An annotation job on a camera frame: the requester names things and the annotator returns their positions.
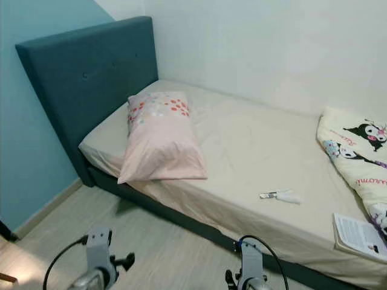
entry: small white object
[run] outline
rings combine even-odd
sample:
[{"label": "small white object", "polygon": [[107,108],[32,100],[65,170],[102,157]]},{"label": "small white object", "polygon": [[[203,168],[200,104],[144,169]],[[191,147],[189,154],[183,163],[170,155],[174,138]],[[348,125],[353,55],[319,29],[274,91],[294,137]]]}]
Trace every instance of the small white object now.
[{"label": "small white object", "polygon": [[276,198],[279,201],[290,202],[292,204],[300,204],[301,200],[296,196],[291,189],[276,190],[275,192],[261,193],[260,198]]}]

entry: blanket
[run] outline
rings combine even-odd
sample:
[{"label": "blanket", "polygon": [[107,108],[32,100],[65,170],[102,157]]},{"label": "blanket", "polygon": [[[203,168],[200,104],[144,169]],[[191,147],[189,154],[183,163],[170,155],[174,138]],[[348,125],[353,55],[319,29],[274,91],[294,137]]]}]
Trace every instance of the blanket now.
[{"label": "blanket", "polygon": [[326,108],[317,139],[345,181],[362,198],[387,237],[387,129],[385,123]]}]

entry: bed frame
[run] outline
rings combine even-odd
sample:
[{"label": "bed frame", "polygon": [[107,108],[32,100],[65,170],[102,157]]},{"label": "bed frame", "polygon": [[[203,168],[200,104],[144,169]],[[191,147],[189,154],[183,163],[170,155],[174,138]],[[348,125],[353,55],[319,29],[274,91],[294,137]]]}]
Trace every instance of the bed frame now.
[{"label": "bed frame", "polygon": [[[21,62],[74,168],[98,186],[232,251],[233,240],[93,167],[78,149],[83,138],[125,101],[158,80],[152,19],[142,16],[16,45]],[[266,268],[277,270],[272,256]],[[359,289],[304,266],[285,273],[313,289]]]}]

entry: printed page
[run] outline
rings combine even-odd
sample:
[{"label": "printed page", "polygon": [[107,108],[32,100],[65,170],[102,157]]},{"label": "printed page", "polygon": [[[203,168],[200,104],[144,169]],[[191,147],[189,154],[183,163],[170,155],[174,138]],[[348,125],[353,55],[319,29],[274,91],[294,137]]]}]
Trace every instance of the printed page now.
[{"label": "printed page", "polygon": [[334,214],[334,221],[342,243],[367,256],[387,261],[387,245],[379,232],[367,222]]}]

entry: wire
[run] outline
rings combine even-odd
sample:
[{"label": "wire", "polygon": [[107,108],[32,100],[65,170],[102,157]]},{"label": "wire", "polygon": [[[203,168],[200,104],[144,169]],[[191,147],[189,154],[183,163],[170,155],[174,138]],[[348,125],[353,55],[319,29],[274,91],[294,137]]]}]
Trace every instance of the wire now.
[{"label": "wire", "polygon": [[281,271],[282,277],[284,278],[285,289],[286,289],[286,290],[289,290],[288,279],[286,278],[284,269],[282,269],[281,261],[279,260],[279,258],[278,258],[278,256],[276,255],[276,253],[274,253],[274,251],[272,250],[272,248],[270,248],[269,245],[267,245],[263,240],[261,240],[260,238],[258,238],[258,237],[256,237],[256,236],[252,236],[251,234],[248,234],[248,235],[246,235],[246,236],[243,236],[242,238],[240,238],[239,241],[242,241],[242,240],[245,239],[246,237],[251,237],[251,238],[253,238],[253,239],[258,240],[261,244],[263,244],[263,245],[271,252],[271,254],[273,255],[273,257],[276,259],[277,264],[278,264],[278,266],[279,266],[279,270]]},{"label": "wire", "polygon": [[73,246],[75,245],[78,245],[78,244],[82,244],[82,245],[86,245],[87,243],[87,235],[81,237],[79,240],[76,240],[75,242],[69,244],[66,248],[64,248],[58,255],[56,255],[56,257],[54,258],[54,260],[51,262],[51,264],[49,265],[48,269],[47,269],[47,272],[46,274],[44,275],[44,281],[43,281],[43,290],[47,290],[47,281],[48,281],[48,275],[50,275],[50,271],[51,269],[53,268],[54,264],[56,263],[56,261],[58,261],[58,259],[61,257],[61,255],[63,255],[67,250],[69,250],[70,248],[72,248]]}]

